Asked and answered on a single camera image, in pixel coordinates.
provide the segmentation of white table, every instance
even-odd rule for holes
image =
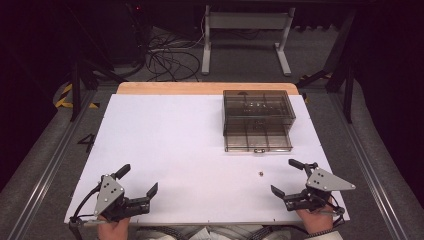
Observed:
[[[238,89],[234,86],[223,87]],[[149,94],[112,96],[65,222],[101,175],[127,163],[131,171],[118,180],[125,187],[125,196],[143,197],[159,183],[150,213],[131,218],[144,226],[300,222],[296,213],[288,212],[284,202],[274,196],[271,184],[286,194],[305,188],[306,174],[289,166],[290,158],[317,162],[331,172],[300,95],[290,95],[296,114],[290,130],[293,150],[254,154],[224,151],[222,94]],[[345,207],[340,193],[333,194]],[[95,202],[93,196],[80,214],[92,214]]]

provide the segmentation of gray floor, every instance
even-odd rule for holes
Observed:
[[[296,83],[302,75],[321,70],[337,36],[334,29],[292,31],[286,45],[292,76],[284,77],[273,50],[273,43],[278,41],[280,34],[261,32],[250,41],[231,34],[217,35],[212,45],[211,72],[207,76],[198,74],[198,78],[208,82]],[[202,46],[186,51],[201,60]],[[193,68],[196,65],[188,57],[180,61]],[[129,80],[144,81],[152,76],[143,69]],[[169,76],[162,76],[159,80],[169,80]],[[424,239],[421,227],[424,211],[376,132],[360,86],[355,84],[353,124],[349,125],[340,115],[343,92],[326,93],[325,82],[319,80],[300,91],[307,94],[306,105],[333,172],[357,186],[355,191],[342,193],[351,217],[351,221],[339,228],[344,239]],[[100,103],[100,108],[86,109],[77,124],[69,123],[71,109],[58,109],[55,118],[0,194],[0,239],[9,236],[10,239],[73,239],[63,220],[88,157],[86,145],[77,142],[90,133],[97,133],[110,96],[116,89],[117,84],[108,81],[100,82],[96,92],[83,91],[85,99]],[[75,129],[72,135],[69,135],[69,129]],[[63,143],[64,139],[69,139],[68,144]],[[67,147],[65,151],[57,152],[61,144]],[[57,160],[57,164],[52,166],[52,160]],[[43,175],[47,168],[54,169],[51,178]],[[33,190],[39,189],[40,179],[52,181],[45,182],[47,187],[39,191],[38,197],[32,196]],[[29,202],[34,198],[40,201]],[[135,229],[135,226],[131,227],[130,237],[134,236]],[[293,239],[303,239],[302,233],[290,231]],[[96,236],[93,228],[84,228],[82,233],[84,239]]]

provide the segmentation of person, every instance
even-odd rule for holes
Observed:
[[[321,214],[319,211],[331,211],[331,207],[326,205],[323,209],[309,212],[308,210],[296,210],[296,213],[303,221],[306,231],[309,233],[308,240],[342,240],[337,231],[333,231],[333,216]],[[97,227],[98,239],[100,240],[127,240],[128,226],[130,218],[122,219],[119,222],[99,224]]]
[[[322,209],[309,212],[306,209],[296,210],[297,215],[302,219],[306,231],[309,233],[308,240],[341,240],[342,236],[337,231],[333,231],[333,215],[322,214],[331,212],[332,208],[326,205]]]
[[[131,218],[124,218],[119,222],[104,223],[97,225],[98,239],[100,240],[127,240],[128,226]]]

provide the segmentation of transparent plastic box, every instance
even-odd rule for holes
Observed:
[[[226,152],[287,152],[296,119],[287,92],[225,90],[223,135]]]

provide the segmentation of hand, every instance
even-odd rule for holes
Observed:
[[[119,222],[103,223],[97,226],[97,233],[100,240],[127,240],[128,226],[131,218],[124,218]]]
[[[296,210],[297,215],[303,220],[306,231],[309,234],[330,230],[333,228],[333,216],[330,214],[321,214],[319,211],[331,212],[333,209],[329,205],[321,209],[317,209],[313,212],[309,212],[305,209]]]

